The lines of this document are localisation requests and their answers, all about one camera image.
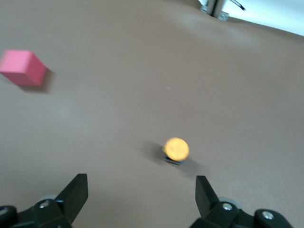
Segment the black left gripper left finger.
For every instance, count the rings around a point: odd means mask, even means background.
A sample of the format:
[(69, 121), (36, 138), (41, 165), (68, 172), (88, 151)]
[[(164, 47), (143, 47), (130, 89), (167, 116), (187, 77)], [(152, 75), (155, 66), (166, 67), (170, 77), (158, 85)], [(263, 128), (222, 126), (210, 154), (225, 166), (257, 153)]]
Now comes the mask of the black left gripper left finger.
[(2, 228), (71, 228), (88, 199), (87, 174), (77, 174), (54, 198), (43, 199), (29, 209), (17, 212), (16, 207), (0, 207)]

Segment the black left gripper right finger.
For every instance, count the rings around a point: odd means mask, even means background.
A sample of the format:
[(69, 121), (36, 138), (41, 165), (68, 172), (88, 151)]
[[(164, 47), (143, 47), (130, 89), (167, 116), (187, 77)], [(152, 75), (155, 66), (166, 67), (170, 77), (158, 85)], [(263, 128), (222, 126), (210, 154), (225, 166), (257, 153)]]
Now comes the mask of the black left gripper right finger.
[(228, 201), (220, 201), (206, 176), (196, 177), (195, 201), (200, 213), (192, 228), (290, 228), (280, 213), (258, 209), (251, 216)]

